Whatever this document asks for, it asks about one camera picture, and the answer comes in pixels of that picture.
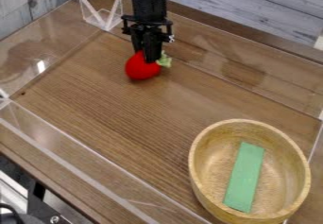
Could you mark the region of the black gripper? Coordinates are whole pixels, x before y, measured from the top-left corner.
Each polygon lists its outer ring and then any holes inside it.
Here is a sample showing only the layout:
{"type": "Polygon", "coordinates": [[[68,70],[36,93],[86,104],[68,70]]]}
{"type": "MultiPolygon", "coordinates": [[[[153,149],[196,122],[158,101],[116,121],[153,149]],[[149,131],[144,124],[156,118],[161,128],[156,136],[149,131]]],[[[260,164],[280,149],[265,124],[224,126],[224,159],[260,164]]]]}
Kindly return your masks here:
{"type": "Polygon", "coordinates": [[[121,16],[122,33],[130,34],[133,50],[142,49],[145,61],[150,63],[160,59],[162,42],[173,42],[173,22],[168,19],[166,0],[130,0],[130,2],[132,14],[121,16]],[[148,29],[144,36],[141,30],[129,30],[129,22],[148,29]]]}

